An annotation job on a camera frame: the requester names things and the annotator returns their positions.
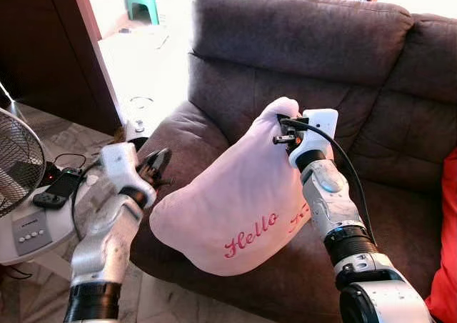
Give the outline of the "black handheld game console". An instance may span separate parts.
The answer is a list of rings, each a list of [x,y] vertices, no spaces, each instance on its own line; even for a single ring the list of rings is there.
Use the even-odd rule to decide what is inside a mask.
[[[33,196],[33,205],[42,209],[61,209],[78,192],[83,173],[81,169],[66,167],[48,189]]]

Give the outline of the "red pillow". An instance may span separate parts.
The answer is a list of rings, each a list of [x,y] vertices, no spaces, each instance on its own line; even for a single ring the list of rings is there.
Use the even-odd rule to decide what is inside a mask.
[[[457,323],[457,151],[443,164],[443,225],[441,266],[434,275],[426,306],[441,323]]]

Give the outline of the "black fan grille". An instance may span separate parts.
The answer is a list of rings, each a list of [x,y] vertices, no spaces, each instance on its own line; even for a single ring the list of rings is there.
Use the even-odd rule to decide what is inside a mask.
[[[25,202],[42,182],[43,144],[25,121],[0,109],[0,217]]]

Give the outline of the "grey-brown fabric sofa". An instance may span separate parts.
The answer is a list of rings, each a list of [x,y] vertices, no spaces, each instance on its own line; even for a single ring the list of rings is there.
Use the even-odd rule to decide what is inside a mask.
[[[455,150],[457,21],[346,0],[191,0],[189,95],[141,152],[189,185],[277,98],[336,109],[380,251],[426,304],[441,266],[443,164]]]

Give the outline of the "white fan base with buttons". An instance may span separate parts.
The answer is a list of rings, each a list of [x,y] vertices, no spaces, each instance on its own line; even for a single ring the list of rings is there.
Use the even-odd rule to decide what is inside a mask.
[[[46,209],[33,203],[37,194],[0,217],[0,264],[30,261],[74,236],[71,200],[58,209]]]

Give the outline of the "white floor appliance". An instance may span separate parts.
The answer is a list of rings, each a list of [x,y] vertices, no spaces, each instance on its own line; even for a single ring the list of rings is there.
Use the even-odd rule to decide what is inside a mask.
[[[139,151],[151,136],[149,120],[154,99],[147,96],[134,96],[125,101],[124,140],[132,143]]]

